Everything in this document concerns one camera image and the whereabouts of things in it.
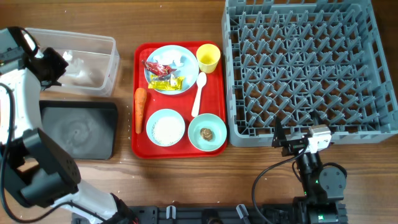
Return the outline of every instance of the white bowl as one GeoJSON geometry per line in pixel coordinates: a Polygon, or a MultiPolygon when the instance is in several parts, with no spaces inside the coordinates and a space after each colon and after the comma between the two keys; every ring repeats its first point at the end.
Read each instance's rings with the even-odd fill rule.
{"type": "Polygon", "coordinates": [[[147,122],[147,135],[148,138],[156,145],[158,146],[162,146],[162,147],[168,147],[168,146],[173,146],[174,144],[176,144],[177,142],[179,142],[182,138],[182,136],[184,135],[185,132],[185,121],[182,118],[182,116],[176,112],[175,110],[171,110],[171,109],[162,109],[162,110],[158,110],[155,113],[153,113],[150,118],[148,119],[147,122]],[[164,117],[174,117],[177,118],[179,122],[181,122],[182,126],[183,126],[183,131],[181,132],[181,136],[178,137],[178,141],[173,142],[172,144],[169,145],[163,145],[161,143],[159,143],[158,141],[155,140],[154,137],[154,133],[153,133],[153,127],[156,123],[156,121],[158,121],[160,118],[164,118],[164,117]]]}

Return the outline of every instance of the cable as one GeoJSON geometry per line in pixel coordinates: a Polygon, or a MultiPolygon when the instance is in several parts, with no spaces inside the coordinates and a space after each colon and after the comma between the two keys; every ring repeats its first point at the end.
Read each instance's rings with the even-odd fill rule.
{"type": "Polygon", "coordinates": [[[300,181],[300,183],[301,183],[301,178],[300,178],[300,176],[297,174],[296,169],[294,168],[294,164],[296,164],[296,161],[293,161],[293,163],[292,163],[292,170],[293,170],[293,173],[294,173],[294,175],[297,177],[297,180],[300,181]]]}
{"type": "Polygon", "coordinates": [[[288,163],[288,162],[291,162],[291,161],[294,161],[294,160],[298,159],[300,156],[304,155],[306,148],[307,148],[307,146],[305,146],[304,149],[302,150],[302,152],[300,152],[297,156],[292,157],[292,158],[290,158],[290,159],[286,159],[286,160],[284,160],[284,161],[282,161],[282,162],[278,162],[277,164],[274,164],[274,165],[272,165],[272,166],[266,168],[266,169],[265,169],[264,171],[262,171],[262,172],[260,173],[260,175],[258,175],[258,177],[255,179],[255,181],[254,181],[254,183],[253,183],[253,187],[252,187],[252,189],[251,189],[251,199],[252,199],[252,201],[253,201],[253,205],[254,205],[254,208],[256,209],[256,212],[257,212],[257,213],[260,215],[260,217],[261,217],[262,219],[264,219],[268,224],[272,224],[272,222],[270,222],[270,221],[260,212],[260,210],[259,210],[259,208],[258,208],[258,206],[257,206],[257,203],[256,203],[256,185],[257,185],[257,183],[259,182],[260,178],[261,178],[266,172],[272,170],[272,169],[275,168],[275,167],[279,167],[279,166],[281,166],[281,165],[283,165],[283,164],[285,164],[285,163],[288,163]]]}
{"type": "Polygon", "coordinates": [[[72,207],[76,207],[78,209],[80,209],[83,212],[86,212],[89,215],[92,215],[93,217],[98,218],[99,220],[101,220],[102,222],[105,222],[105,219],[102,218],[101,216],[97,215],[94,212],[91,212],[73,202],[63,202],[60,203],[59,205],[51,208],[49,211],[47,211],[46,213],[44,213],[43,215],[41,215],[38,218],[34,218],[31,220],[21,220],[19,218],[17,218],[13,212],[11,211],[11,209],[9,208],[7,201],[6,201],[6,195],[4,192],[4,174],[5,174],[5,170],[6,170],[6,164],[7,164],[7,159],[8,159],[8,155],[9,155],[9,145],[12,141],[12,137],[14,135],[14,120],[15,120],[15,102],[14,102],[14,95],[12,94],[12,90],[5,84],[0,83],[0,86],[2,86],[3,88],[6,89],[7,94],[9,96],[9,100],[10,100],[10,121],[9,121],[9,131],[8,131],[8,138],[7,138],[7,143],[6,143],[6,148],[2,154],[2,159],[1,159],[1,166],[0,166],[0,199],[1,199],[1,204],[4,208],[4,211],[7,213],[7,215],[14,220],[15,222],[19,222],[19,223],[33,223],[33,222],[37,222],[42,220],[43,218],[47,217],[48,215],[50,215],[51,213],[53,213],[56,209],[60,208],[63,205],[69,205],[72,207]]]}

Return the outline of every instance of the yellow wrapper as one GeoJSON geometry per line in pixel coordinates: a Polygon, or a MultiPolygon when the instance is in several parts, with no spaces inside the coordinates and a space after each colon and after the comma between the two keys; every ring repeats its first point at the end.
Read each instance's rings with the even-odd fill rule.
{"type": "Polygon", "coordinates": [[[150,75],[150,83],[148,84],[148,88],[155,90],[181,90],[182,89],[182,81],[185,77],[174,77],[172,75],[171,78],[159,78],[157,75],[150,75]]]}

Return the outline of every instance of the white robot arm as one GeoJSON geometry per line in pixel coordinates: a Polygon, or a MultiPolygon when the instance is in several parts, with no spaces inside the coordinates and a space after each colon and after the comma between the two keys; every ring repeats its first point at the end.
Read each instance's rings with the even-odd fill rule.
{"type": "MultiPolygon", "coordinates": [[[[90,223],[117,223],[126,218],[138,223],[123,201],[81,180],[73,159],[41,130],[40,91],[59,85],[57,80],[67,66],[54,49],[41,52],[26,30],[20,27],[0,30],[2,196],[5,188],[24,207],[62,207],[87,218],[90,223]],[[13,102],[8,100],[10,93],[13,102]],[[10,119],[14,120],[14,127],[9,126],[10,119]],[[39,164],[27,171],[18,171],[25,157],[34,157],[39,164]]],[[[14,221],[38,221],[18,219],[7,207],[5,197],[1,200],[14,221]]]]}

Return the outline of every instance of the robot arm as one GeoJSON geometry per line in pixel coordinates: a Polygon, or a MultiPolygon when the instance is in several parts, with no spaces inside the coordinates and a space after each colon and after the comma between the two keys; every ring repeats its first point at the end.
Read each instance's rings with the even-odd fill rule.
{"type": "Polygon", "coordinates": [[[297,223],[346,223],[339,201],[344,199],[347,171],[335,163],[322,164],[319,151],[330,145],[331,131],[312,112],[315,125],[301,139],[287,140],[280,119],[275,121],[274,147],[282,147],[282,156],[295,156],[304,197],[295,197],[297,223]]]}
{"type": "MultiPolygon", "coordinates": [[[[138,223],[123,201],[81,180],[75,161],[41,130],[40,91],[59,85],[66,61],[54,49],[41,52],[33,37],[19,27],[0,30],[0,40],[0,83],[13,95],[10,102],[6,87],[0,88],[0,158],[6,161],[5,171],[1,171],[5,189],[24,207],[62,207],[90,223],[117,223],[125,218],[138,223]],[[12,117],[14,127],[9,127],[12,117]],[[7,141],[9,133],[13,135],[11,142],[7,141]],[[27,157],[39,164],[20,171],[18,167],[27,157]]],[[[6,212],[12,217],[9,209],[6,212]]]]}

